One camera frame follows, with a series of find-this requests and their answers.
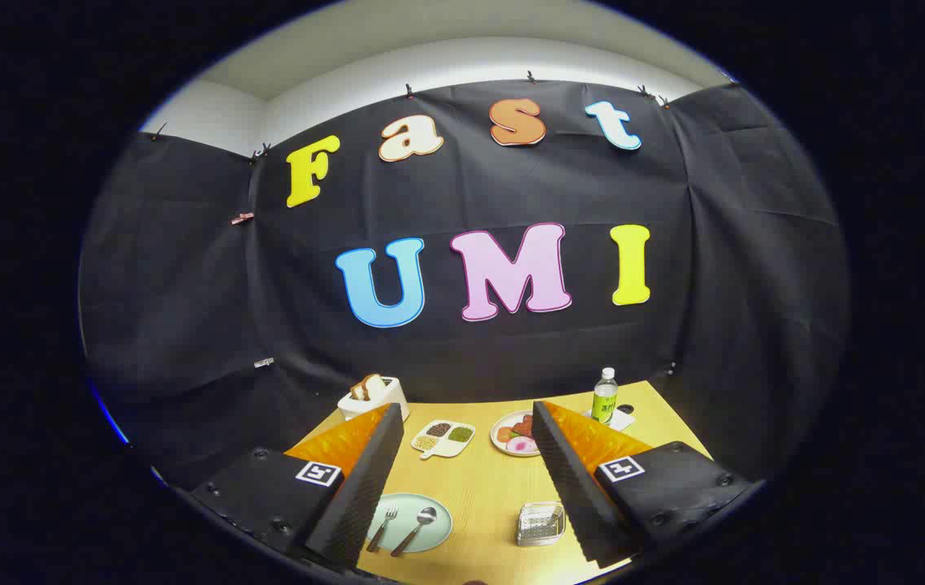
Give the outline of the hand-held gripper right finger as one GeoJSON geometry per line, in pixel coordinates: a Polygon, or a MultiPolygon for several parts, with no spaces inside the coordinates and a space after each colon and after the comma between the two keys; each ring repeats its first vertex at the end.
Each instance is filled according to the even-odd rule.
{"type": "Polygon", "coordinates": [[[603,569],[688,544],[755,493],[685,442],[649,447],[551,402],[534,404],[532,430],[582,555],[603,569]]]}

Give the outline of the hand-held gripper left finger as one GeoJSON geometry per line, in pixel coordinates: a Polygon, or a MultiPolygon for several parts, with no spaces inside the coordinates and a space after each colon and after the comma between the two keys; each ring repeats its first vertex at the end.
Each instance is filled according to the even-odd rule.
{"type": "Polygon", "coordinates": [[[251,448],[192,489],[191,505],[268,556],[354,569],[403,432],[391,402],[287,451],[251,448]]]}

